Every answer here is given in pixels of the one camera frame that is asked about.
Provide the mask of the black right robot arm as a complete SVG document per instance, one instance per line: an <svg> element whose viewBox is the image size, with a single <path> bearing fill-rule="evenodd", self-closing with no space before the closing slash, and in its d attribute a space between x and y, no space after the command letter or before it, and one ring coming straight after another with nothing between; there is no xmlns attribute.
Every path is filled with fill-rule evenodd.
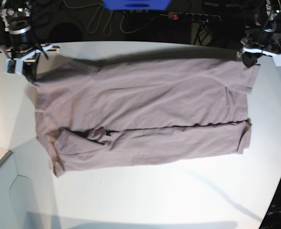
<svg viewBox="0 0 281 229"><path fill-rule="evenodd" d="M6 56L5 73L23 75L30 83L34 82L40 51L30 22L30 0L3 0L0 17L4 30L9 35L10 46L0 46Z"/></svg>

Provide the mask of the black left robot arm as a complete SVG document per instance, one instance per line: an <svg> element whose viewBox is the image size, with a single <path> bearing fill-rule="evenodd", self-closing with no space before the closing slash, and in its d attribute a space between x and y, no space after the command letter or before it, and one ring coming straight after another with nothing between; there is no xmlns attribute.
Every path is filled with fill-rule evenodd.
<svg viewBox="0 0 281 229"><path fill-rule="evenodd" d="M281 66L281 0L263 0L254 16L255 25L245 29L242 48L237 55L251 68L262 56L273 58Z"/></svg>

